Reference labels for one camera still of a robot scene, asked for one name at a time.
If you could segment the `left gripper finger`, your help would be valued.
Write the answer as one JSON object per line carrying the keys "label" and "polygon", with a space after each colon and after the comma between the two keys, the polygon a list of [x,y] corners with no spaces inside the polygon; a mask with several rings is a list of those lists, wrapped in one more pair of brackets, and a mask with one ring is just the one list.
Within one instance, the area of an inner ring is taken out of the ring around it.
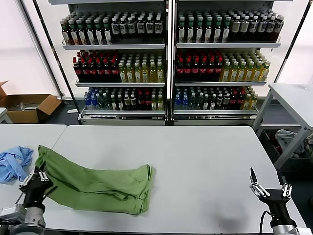
{"label": "left gripper finger", "polygon": [[46,166],[45,166],[45,161],[44,161],[42,165],[39,167],[39,175],[40,175],[41,181],[48,182],[49,178],[45,170],[46,170]]}
{"label": "left gripper finger", "polygon": [[39,181],[41,180],[39,168],[36,166],[31,170],[30,174],[21,183],[21,188],[26,187],[31,180],[39,180]]}

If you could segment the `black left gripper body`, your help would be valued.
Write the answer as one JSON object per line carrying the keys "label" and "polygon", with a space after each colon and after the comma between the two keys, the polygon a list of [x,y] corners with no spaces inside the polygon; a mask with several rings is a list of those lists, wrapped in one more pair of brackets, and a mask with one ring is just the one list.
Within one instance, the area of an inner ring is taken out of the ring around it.
{"label": "black left gripper body", "polygon": [[53,186],[51,181],[29,181],[26,186],[19,186],[21,192],[25,194],[24,208],[45,208],[43,204],[45,191]]}

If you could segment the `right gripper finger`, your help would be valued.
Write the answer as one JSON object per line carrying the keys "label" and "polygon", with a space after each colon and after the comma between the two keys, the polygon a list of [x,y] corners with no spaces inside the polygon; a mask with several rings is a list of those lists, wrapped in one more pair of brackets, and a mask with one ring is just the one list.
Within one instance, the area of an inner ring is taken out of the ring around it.
{"label": "right gripper finger", "polygon": [[292,185],[288,184],[284,176],[280,173],[279,169],[276,169],[279,183],[281,185],[282,197],[291,198]]}
{"label": "right gripper finger", "polygon": [[270,193],[258,183],[256,174],[252,167],[250,168],[250,181],[251,181],[251,184],[249,187],[257,197],[269,197],[270,196]]}

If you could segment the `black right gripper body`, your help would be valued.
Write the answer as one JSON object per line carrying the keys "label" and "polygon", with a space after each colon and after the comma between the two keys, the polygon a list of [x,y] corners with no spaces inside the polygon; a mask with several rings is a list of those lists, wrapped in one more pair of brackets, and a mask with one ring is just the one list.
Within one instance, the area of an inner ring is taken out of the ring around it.
{"label": "black right gripper body", "polygon": [[258,198],[268,205],[271,222],[290,222],[291,218],[286,207],[290,198],[284,197],[281,189],[266,189],[266,191],[269,196],[265,194],[265,196],[260,195]]}

